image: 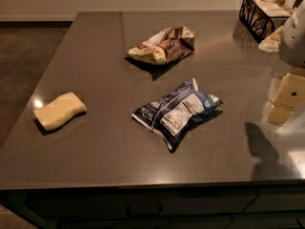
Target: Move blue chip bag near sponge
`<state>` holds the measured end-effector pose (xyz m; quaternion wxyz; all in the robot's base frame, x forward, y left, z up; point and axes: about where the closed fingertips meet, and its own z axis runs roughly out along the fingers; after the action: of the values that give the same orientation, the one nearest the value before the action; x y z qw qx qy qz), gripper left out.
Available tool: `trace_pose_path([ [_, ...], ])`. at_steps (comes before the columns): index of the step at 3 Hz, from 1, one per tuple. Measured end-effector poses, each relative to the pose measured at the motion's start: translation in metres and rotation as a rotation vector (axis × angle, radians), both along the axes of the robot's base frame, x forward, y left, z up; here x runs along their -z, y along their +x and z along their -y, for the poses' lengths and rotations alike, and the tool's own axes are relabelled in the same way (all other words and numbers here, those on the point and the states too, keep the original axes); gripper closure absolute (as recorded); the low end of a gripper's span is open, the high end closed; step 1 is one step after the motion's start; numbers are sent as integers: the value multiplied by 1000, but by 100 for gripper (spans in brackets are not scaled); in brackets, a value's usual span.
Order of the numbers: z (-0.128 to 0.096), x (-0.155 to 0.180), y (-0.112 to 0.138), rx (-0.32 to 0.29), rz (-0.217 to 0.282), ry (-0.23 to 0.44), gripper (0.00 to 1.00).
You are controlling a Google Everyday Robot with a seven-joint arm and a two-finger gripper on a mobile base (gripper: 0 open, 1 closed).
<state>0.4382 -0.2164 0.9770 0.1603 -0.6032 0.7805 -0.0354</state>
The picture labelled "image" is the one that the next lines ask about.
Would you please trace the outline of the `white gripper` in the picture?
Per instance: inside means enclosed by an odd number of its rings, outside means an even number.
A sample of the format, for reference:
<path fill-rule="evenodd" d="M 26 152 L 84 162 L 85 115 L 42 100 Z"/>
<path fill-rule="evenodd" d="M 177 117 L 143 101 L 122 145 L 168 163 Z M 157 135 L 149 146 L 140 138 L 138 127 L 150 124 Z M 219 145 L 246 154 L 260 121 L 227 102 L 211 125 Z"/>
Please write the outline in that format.
<path fill-rule="evenodd" d="M 305 0 L 295 0 L 280 38 L 279 56 L 286 63 L 305 67 Z M 305 102 L 305 70 L 293 69 L 280 81 L 274 103 L 295 111 Z"/>

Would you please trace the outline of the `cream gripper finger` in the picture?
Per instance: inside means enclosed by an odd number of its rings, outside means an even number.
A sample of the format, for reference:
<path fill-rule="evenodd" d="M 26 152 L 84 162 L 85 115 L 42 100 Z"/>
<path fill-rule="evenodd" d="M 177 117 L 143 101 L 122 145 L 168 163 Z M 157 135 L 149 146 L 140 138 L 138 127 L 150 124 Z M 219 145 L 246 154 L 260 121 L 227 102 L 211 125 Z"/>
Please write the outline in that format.
<path fill-rule="evenodd" d="M 293 111 L 271 104 L 265 114 L 265 120 L 271 124 L 282 126 L 292 115 Z"/>

